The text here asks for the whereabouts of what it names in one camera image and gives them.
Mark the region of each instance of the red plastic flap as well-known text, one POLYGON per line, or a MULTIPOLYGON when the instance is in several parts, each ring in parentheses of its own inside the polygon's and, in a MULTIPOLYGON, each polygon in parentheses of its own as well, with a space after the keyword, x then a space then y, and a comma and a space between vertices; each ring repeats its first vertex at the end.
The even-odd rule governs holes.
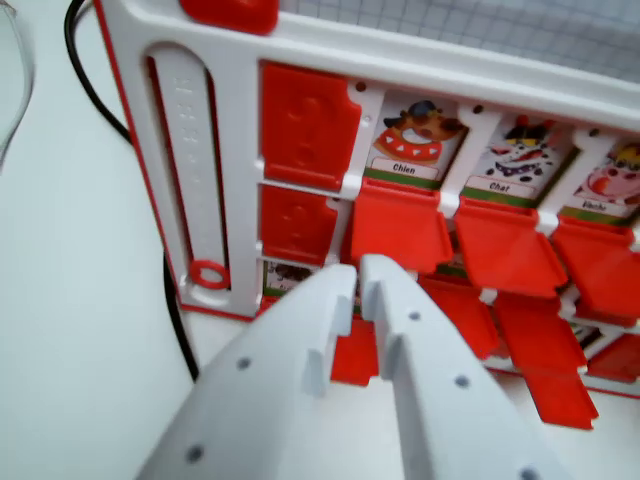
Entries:
POLYGON ((354 206, 351 255, 380 253, 405 270, 430 273, 453 256, 438 192, 366 178, 354 206))
POLYGON ((567 282, 533 209, 462 197, 455 216, 464 264, 474 285, 552 298, 567 282))
POLYGON ((576 373, 569 377, 524 375, 540 419, 546 423, 591 430, 598 418, 587 389, 576 373))
POLYGON ((268 64, 262 82, 265 176, 339 191, 361 113, 346 78, 268 64))
POLYGON ((623 335, 589 361, 589 375, 618 382, 640 376, 640 336, 623 335))
POLYGON ((351 335, 338 337, 331 380, 366 387, 378 375, 378 353, 374 325, 353 317, 351 335))
POLYGON ((493 308, 513 364, 525 374, 573 377, 586 366, 571 326, 558 316, 558 300, 500 293, 493 308))
POLYGON ((454 323, 473 353, 485 359, 500 346, 491 314, 480 301, 480 289, 420 278, 418 283, 454 323))
POLYGON ((180 0, 194 20, 206 25, 266 35, 278 23, 278 0, 180 0))
POLYGON ((638 323, 637 318, 633 317, 617 317, 611 314, 603 314, 596 312, 590 308, 586 302, 579 299, 576 302, 576 317, 586 318, 588 320, 595 320, 602 323, 610 323, 611 325, 620 325, 621 327, 633 327, 638 323))
POLYGON ((265 255, 324 265, 338 213, 327 198, 262 186, 261 236, 265 255))
POLYGON ((630 229, 563 217, 552 238, 588 308, 640 317, 640 253, 629 250, 630 229))

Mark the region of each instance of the cartoon dog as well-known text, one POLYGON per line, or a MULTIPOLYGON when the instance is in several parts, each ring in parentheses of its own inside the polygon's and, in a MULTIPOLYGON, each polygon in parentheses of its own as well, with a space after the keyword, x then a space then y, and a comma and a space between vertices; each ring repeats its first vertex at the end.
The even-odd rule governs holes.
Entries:
POLYGON ((578 193, 619 205, 640 203, 640 143, 611 152, 608 162, 587 177, 578 193))
POLYGON ((373 144, 382 154, 410 163, 436 163, 445 142, 464 129, 456 118, 442 115, 433 102, 414 103, 399 118, 385 118, 387 129, 373 144))
POLYGON ((502 175, 512 177, 518 175, 518 180, 527 183, 533 176, 544 173, 545 165, 553 165, 549 158, 548 143, 550 130, 554 122, 546 120, 537 125, 529 125, 529 117, 519 115, 516 124, 503 138, 503 141, 489 146, 487 154, 494 161, 485 175, 502 175))

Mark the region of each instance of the cow cartoon card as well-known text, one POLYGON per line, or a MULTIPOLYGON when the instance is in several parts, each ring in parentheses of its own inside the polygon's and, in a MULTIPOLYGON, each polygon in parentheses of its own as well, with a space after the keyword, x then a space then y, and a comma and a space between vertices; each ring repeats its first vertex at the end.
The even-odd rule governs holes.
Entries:
POLYGON ((585 178, 562 215, 625 224, 640 203, 640 142, 619 142, 585 178))
POLYGON ((462 194, 533 207, 574 150, 569 126, 527 115, 507 114, 462 194))
POLYGON ((365 176, 437 189, 464 138, 457 106, 430 95, 389 91, 365 176))

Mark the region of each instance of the screw hole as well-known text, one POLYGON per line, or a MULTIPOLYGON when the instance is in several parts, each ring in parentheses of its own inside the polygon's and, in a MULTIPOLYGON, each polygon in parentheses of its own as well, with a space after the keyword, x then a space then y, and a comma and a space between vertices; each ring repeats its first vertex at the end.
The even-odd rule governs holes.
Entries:
POLYGON ((456 385, 458 385, 460 388, 467 388, 471 383, 465 375, 458 375, 454 382, 456 382, 456 385))
POLYGON ((538 472, 530 467, 522 469, 522 471, 520 472, 520 478, 521 480, 540 480, 538 472))
POLYGON ((238 370, 246 370, 251 365, 251 359, 249 357, 242 357, 238 360, 237 366, 238 370))
POLYGON ((187 463, 197 463, 200 461, 203 455, 204 448, 202 448, 202 445, 192 445, 187 450, 185 460, 187 461, 187 463))

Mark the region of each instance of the cat cartoon card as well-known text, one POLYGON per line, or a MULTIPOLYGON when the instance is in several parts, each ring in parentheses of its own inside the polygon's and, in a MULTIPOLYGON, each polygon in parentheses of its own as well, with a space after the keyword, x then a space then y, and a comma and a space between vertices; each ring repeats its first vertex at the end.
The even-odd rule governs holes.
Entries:
POLYGON ((533 207, 574 150, 569 126, 527 115, 507 114, 492 135, 462 195, 533 207))
POLYGON ((456 103, 450 100, 387 92, 365 176, 439 188, 466 132, 456 110, 456 103))

